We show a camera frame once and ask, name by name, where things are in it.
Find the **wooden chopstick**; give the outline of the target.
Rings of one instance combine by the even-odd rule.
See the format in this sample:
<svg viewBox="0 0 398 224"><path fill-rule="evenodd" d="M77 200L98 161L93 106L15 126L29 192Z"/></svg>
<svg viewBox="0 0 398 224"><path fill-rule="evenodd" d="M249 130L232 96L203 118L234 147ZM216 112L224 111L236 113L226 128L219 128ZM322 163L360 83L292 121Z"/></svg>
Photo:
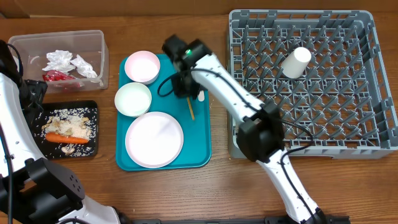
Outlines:
<svg viewBox="0 0 398 224"><path fill-rule="evenodd" d="M195 115L194 115L194 112L193 112L192 103L191 103L191 100L190 100L189 96L187 97L187 103L188 103L188 108L190 110L191 118L192 118L192 120L195 120Z"/></svg>

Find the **white plastic fork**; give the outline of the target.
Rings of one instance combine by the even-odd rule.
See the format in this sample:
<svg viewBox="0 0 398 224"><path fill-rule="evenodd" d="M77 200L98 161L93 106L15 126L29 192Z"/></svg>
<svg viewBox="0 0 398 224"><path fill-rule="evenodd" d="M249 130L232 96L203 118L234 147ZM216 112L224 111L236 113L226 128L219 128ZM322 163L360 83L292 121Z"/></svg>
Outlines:
<svg viewBox="0 0 398 224"><path fill-rule="evenodd" d="M197 99L198 99L198 101L200 101L200 102L202 102L202 101L205 100L205 92L204 92L203 90L201 90L201 91L199 92Z"/></svg>

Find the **red snack wrapper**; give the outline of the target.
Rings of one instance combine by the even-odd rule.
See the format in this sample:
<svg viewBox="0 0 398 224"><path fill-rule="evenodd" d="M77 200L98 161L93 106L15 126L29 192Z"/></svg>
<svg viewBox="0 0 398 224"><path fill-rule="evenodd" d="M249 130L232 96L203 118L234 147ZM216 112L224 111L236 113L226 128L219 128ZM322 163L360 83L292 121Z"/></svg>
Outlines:
<svg viewBox="0 0 398 224"><path fill-rule="evenodd" d="M72 80L77 80L73 75L66 75L56 70L49 70L46 74L42 75L42 78L45 82L65 81L65 83L54 84L54 87L61 88L65 91L78 90L82 87L79 82L72 82Z"/></svg>

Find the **white tissue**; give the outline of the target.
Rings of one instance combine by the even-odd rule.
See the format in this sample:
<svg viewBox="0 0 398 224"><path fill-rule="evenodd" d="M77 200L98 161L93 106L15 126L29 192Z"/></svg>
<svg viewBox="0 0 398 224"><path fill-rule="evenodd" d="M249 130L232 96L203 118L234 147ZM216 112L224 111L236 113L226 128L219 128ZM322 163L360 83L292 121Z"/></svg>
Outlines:
<svg viewBox="0 0 398 224"><path fill-rule="evenodd" d="M54 52L47 53L46 57L49 62L47 63L47 66L43 68L43 71L48 72L50 70L55 70L68 75L70 71L75 69L75 66L70 62L73 54L69 51L56 50Z"/></svg>
<svg viewBox="0 0 398 224"><path fill-rule="evenodd" d="M77 72L86 78L96 78L98 75L94 71L93 66L86 62L80 55L76 55L76 57L70 61L72 65L75 66Z"/></svg>

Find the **pink bowl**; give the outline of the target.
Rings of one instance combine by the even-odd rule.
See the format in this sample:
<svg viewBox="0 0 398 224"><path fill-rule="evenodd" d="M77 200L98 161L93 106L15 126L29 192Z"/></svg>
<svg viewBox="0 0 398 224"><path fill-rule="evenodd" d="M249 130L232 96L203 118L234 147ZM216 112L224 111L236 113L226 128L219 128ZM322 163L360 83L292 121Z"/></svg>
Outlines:
<svg viewBox="0 0 398 224"><path fill-rule="evenodd" d="M159 76L160 60L150 51L137 51L128 56L124 71L132 81L149 85Z"/></svg>

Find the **peanut shells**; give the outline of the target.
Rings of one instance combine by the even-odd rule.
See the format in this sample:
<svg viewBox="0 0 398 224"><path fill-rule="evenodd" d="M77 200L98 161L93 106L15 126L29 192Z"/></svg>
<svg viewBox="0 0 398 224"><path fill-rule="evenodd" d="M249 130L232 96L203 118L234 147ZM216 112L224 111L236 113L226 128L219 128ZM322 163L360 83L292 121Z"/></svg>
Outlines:
<svg viewBox="0 0 398 224"><path fill-rule="evenodd" d="M73 136L90 140L92 130L88 126L89 121L90 119L87 117L68 116L62 119L58 116L51 116L47 123L42 126L42 130L45 135L47 133L57 133L64 136ZM61 147L61 151L66 155L70 155L75 152L76 145L83 144L66 144L66 146Z"/></svg>

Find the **orange carrot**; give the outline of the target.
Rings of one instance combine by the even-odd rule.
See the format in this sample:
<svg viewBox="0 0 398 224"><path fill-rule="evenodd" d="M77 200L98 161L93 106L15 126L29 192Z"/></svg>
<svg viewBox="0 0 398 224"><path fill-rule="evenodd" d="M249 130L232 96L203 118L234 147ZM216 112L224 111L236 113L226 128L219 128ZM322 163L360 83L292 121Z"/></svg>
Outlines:
<svg viewBox="0 0 398 224"><path fill-rule="evenodd" d="M88 139L78 138L73 136L64 136L57 133L47 133L45 139L49 142L66 143L66 144L86 144Z"/></svg>

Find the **white bowl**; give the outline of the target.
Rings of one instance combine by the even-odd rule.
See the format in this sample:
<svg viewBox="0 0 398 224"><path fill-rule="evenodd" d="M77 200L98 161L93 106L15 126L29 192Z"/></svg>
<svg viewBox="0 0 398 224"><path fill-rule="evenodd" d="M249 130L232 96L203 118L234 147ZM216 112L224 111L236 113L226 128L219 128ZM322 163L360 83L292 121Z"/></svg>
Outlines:
<svg viewBox="0 0 398 224"><path fill-rule="evenodd" d="M138 82L123 85L115 94L116 109L124 116L138 117L148 112L152 103L152 93Z"/></svg>

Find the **white plate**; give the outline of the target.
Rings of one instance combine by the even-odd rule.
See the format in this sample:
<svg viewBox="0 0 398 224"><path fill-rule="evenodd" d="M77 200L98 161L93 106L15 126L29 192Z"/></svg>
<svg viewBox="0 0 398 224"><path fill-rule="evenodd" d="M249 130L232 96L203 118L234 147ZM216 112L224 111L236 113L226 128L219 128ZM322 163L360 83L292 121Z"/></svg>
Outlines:
<svg viewBox="0 0 398 224"><path fill-rule="evenodd" d="M173 162L184 144L180 123L163 112L149 112L136 118L127 130L126 151L139 166L156 169Z"/></svg>

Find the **white paper cup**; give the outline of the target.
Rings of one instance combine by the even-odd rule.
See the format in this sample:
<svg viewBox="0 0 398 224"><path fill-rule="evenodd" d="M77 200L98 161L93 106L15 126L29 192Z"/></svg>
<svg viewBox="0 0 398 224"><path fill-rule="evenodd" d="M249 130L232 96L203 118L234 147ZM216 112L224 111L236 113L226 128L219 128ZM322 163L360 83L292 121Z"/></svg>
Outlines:
<svg viewBox="0 0 398 224"><path fill-rule="evenodd" d="M309 49L305 47L297 47L289 56L281 63L283 74L287 78L296 79L303 75L307 65L311 61L312 55Z"/></svg>

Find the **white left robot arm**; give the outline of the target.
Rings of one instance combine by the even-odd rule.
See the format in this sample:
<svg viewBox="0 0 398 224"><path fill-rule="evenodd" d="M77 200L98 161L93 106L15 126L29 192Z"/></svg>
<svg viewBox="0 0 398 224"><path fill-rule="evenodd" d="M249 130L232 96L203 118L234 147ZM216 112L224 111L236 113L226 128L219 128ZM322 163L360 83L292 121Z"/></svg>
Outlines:
<svg viewBox="0 0 398 224"><path fill-rule="evenodd" d="M130 223L85 194L78 177L44 157L31 133L47 84L23 79L17 49L1 42L1 211L8 222Z"/></svg>

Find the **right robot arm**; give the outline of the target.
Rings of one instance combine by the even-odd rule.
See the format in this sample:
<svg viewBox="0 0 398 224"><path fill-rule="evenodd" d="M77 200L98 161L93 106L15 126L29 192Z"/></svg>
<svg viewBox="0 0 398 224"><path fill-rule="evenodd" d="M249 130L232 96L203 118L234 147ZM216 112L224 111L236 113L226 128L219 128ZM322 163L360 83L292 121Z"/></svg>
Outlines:
<svg viewBox="0 0 398 224"><path fill-rule="evenodd" d="M252 162L257 162L276 187L291 223L326 223L321 208L309 196L289 159L283 125L295 126L280 117L280 109L266 104L243 88L222 66L218 57L199 39L186 43L176 35L162 46L175 74L168 77L171 93L178 98L210 91L238 123L237 144Z"/></svg>

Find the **grey dishwasher rack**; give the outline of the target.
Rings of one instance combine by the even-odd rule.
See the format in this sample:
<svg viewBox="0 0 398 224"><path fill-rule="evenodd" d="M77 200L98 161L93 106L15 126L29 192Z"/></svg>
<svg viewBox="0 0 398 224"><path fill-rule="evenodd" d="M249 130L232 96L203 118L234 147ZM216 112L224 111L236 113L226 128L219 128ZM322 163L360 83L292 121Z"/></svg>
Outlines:
<svg viewBox="0 0 398 224"><path fill-rule="evenodd" d="M235 9L228 70L247 91L280 108L295 156L379 159L397 150L397 114L373 16L368 11ZM297 47L312 58L287 78Z"/></svg>

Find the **teal plastic tray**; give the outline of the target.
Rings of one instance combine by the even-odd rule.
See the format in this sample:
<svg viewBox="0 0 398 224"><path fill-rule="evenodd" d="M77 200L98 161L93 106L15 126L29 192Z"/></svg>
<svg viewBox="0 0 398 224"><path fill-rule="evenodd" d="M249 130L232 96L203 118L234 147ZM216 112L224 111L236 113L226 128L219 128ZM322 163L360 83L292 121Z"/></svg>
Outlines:
<svg viewBox="0 0 398 224"><path fill-rule="evenodd" d="M204 100L190 100L195 119L192 119L186 99L177 98L173 93L164 98L157 94L158 86L176 71L165 54L158 54L160 72L154 83L149 85L152 103L149 111L160 111L173 116L181 125L184 142L180 154L167 169L186 169L205 166L211 158L211 127L208 92L204 91ZM116 125L116 163L126 171L144 171L145 167L136 164L129 156L125 146L126 132L135 119L121 113L117 115Z"/></svg>

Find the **clear plastic bin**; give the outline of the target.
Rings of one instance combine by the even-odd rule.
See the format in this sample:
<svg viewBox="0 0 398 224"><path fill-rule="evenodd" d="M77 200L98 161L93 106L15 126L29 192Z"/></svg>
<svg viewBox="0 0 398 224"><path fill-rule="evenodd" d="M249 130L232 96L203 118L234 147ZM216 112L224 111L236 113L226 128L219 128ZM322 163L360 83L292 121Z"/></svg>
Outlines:
<svg viewBox="0 0 398 224"><path fill-rule="evenodd" d="M47 73L47 54L68 51L72 59L78 55L93 67L97 76L88 78L76 69L68 74L74 79L48 82L47 93L68 93L107 89L109 80L109 52L101 30L79 30L43 34L16 35L8 41L20 53L24 78L42 81Z"/></svg>

